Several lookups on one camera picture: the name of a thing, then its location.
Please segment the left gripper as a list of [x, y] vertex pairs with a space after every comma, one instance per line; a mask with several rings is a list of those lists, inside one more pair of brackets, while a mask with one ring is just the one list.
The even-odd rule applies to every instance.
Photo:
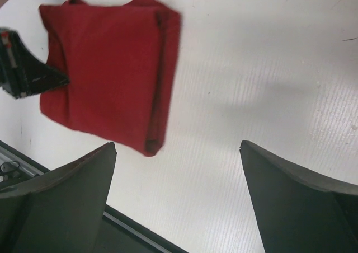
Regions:
[[21, 99], [69, 83], [70, 79], [65, 73], [38, 60], [24, 45], [18, 33], [1, 27], [1, 88], [5, 92]]

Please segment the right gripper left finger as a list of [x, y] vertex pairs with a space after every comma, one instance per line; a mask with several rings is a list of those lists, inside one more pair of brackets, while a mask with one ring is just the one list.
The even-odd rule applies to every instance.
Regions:
[[1, 252], [92, 252], [116, 163], [113, 142], [1, 189]]

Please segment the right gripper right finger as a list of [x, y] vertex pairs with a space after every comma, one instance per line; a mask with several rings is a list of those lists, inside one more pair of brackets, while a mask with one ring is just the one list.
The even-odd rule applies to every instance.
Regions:
[[240, 154], [266, 252], [357, 252], [357, 185], [247, 140]]

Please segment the red t-shirt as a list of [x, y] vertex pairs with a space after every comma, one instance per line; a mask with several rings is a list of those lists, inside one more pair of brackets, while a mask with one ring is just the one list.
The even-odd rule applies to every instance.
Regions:
[[48, 65], [67, 86], [40, 96], [40, 110], [69, 129], [123, 144], [147, 157], [162, 148], [182, 16], [157, 0], [97, 6], [42, 4]]

